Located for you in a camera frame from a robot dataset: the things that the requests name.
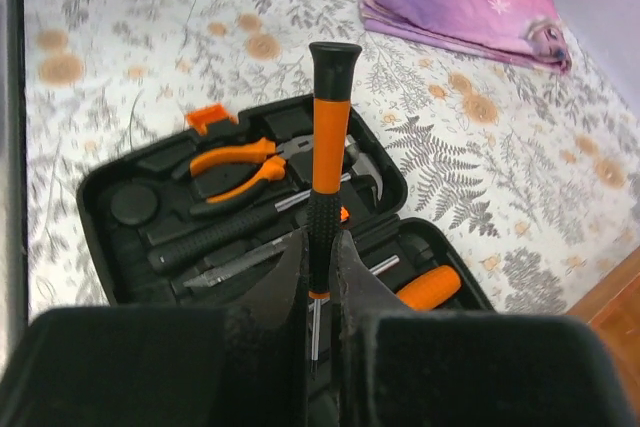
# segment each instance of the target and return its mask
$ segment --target folded cloth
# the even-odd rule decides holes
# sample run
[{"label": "folded cloth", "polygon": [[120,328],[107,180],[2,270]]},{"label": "folded cloth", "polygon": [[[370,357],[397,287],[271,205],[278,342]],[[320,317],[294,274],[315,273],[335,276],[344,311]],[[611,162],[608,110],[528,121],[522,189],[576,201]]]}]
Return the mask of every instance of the folded cloth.
[{"label": "folded cloth", "polygon": [[526,67],[568,72],[553,0],[361,0],[366,30]]}]

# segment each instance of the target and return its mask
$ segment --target orange and black screwdriver handle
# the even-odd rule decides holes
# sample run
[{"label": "orange and black screwdriver handle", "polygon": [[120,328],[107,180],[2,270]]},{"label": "orange and black screwdriver handle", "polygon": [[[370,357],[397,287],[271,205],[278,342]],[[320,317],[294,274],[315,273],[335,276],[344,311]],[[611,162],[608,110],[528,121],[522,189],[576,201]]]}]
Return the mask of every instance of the orange and black screwdriver handle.
[{"label": "orange and black screwdriver handle", "polygon": [[313,42],[313,182],[309,198],[309,287],[312,298],[329,296],[333,239],[340,230],[340,177],[351,110],[355,64],[362,47]]}]

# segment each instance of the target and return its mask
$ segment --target printed character face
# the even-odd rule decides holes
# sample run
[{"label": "printed character face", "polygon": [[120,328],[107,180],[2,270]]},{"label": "printed character face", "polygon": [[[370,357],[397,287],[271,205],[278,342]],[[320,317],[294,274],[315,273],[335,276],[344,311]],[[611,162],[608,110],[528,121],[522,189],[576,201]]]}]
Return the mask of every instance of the printed character face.
[{"label": "printed character face", "polygon": [[560,29],[551,23],[536,25],[529,34],[536,55],[555,60],[567,58],[567,43]]}]

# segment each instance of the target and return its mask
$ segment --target hammer head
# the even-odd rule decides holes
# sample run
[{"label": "hammer head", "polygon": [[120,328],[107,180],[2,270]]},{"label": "hammer head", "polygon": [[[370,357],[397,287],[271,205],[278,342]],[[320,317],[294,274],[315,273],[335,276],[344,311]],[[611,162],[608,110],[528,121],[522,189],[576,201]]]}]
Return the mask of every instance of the hammer head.
[{"label": "hammer head", "polygon": [[378,201],[380,201],[380,199],[382,199],[382,175],[380,175],[380,171],[376,168],[373,160],[371,160],[369,155],[362,153],[358,147],[358,143],[351,135],[347,135],[344,146],[347,154],[351,157],[351,161],[353,162],[353,165],[351,166],[353,173],[356,176],[370,175],[373,177],[373,180],[375,180],[376,197]]}]

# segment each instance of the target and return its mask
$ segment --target pliers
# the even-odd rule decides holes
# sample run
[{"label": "pliers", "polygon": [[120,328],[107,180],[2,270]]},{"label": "pliers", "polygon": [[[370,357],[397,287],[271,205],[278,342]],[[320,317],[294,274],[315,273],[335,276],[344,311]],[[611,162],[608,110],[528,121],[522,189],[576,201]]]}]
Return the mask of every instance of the pliers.
[{"label": "pliers", "polygon": [[189,164],[191,177],[196,177],[216,165],[227,163],[262,163],[262,166],[244,184],[193,205],[189,213],[194,217],[206,217],[244,207],[257,197],[269,182],[284,178],[287,161],[293,155],[312,148],[313,135],[296,137],[277,146],[275,142],[263,137],[252,144],[220,147],[197,156]]}]

